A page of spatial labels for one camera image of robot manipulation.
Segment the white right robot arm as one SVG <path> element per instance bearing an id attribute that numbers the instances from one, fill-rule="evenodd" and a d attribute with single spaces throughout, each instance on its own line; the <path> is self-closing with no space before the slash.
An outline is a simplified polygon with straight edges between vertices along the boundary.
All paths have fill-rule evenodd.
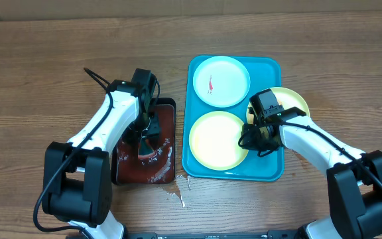
<path id="1" fill-rule="evenodd" d="M 238 144 L 260 157 L 288 148 L 303 156 L 328 185 L 328 217 L 269 238 L 375 238 L 382 234 L 382 151 L 366 153 L 336 139 L 298 107 L 249 107 Z"/>

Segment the yellow plate with small smear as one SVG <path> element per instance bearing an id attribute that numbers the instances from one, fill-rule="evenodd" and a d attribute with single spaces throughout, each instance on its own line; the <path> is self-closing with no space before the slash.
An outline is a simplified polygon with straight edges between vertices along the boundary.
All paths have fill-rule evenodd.
<path id="1" fill-rule="evenodd" d="M 298 107 L 300 110 L 304 111 L 307 116 L 310 116 L 308 104 L 297 92 L 283 87 L 272 87 L 270 90 L 275 95 L 277 102 L 281 104 L 284 109 L 287 110 L 292 107 Z"/>

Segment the teal and red sponge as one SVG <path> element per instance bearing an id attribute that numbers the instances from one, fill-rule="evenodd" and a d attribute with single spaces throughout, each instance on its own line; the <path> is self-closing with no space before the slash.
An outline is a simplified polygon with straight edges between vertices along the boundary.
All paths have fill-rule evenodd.
<path id="1" fill-rule="evenodd" d="M 148 139 L 142 139 L 138 146 L 138 159 L 147 160 L 156 155 L 155 150 L 151 147 Z"/>

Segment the yellow plate with long smear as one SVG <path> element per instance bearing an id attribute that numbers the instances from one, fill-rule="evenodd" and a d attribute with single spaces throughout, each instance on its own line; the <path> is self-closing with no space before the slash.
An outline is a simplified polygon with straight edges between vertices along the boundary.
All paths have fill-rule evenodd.
<path id="1" fill-rule="evenodd" d="M 188 142 L 197 162 L 215 171 L 238 166 L 248 150 L 238 146 L 243 121 L 232 113 L 209 112 L 193 124 Z"/>

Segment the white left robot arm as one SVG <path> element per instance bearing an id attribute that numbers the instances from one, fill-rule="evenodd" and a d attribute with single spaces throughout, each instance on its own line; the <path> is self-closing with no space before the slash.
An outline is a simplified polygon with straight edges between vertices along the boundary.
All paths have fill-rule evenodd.
<path id="1" fill-rule="evenodd" d="M 125 229 L 110 211 L 109 156 L 123 133 L 154 104 L 159 82 L 150 75 L 98 83 L 105 100 L 93 118 L 68 142 L 52 142 L 46 149 L 42 192 L 33 212 L 34 225 L 42 232 L 54 229 L 39 224 L 40 208 L 66 222 L 65 229 L 78 230 L 82 238 L 123 237 Z"/>

